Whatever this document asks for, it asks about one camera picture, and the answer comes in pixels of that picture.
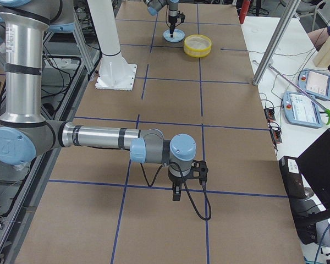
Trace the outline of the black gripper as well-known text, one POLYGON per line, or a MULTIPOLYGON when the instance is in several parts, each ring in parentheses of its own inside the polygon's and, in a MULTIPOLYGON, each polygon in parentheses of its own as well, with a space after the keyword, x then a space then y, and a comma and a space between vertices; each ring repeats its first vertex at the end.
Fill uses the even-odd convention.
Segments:
POLYGON ((168 11, 168 22, 169 22, 169 25, 170 25, 170 28, 169 28, 170 37, 173 37, 174 27, 175 27, 175 25, 178 21, 178 13, 179 13, 179 10, 170 9, 168 11))
POLYGON ((172 182, 172 190, 173 190, 173 201, 180 201, 182 194, 182 184, 187 180, 187 176, 175 176, 169 173, 169 179, 172 182))

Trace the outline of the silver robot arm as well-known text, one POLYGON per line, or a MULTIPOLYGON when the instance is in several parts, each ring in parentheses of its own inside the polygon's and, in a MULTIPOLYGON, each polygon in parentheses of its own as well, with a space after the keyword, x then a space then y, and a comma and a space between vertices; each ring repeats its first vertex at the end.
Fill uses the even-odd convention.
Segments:
POLYGON ((72 1, 0 1, 5 23, 6 110, 0 116, 0 161, 19 165, 58 147, 88 146, 130 152, 133 162, 166 166, 173 200, 180 200, 193 177, 195 140, 179 134, 170 140, 157 129, 103 128, 46 120, 40 112, 43 35, 72 32, 72 1))
POLYGON ((176 23, 179 17, 178 0, 144 0, 147 10, 151 15, 156 15, 162 8, 168 8, 168 22, 170 38, 174 37, 176 23))

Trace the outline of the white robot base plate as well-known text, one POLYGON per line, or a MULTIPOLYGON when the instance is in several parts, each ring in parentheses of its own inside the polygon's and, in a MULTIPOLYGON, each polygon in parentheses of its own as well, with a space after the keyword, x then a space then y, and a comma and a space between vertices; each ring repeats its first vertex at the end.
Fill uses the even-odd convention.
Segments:
POLYGON ((121 66, 102 65, 97 78, 96 89, 123 90, 131 91, 134 86, 136 64, 122 64, 121 66))

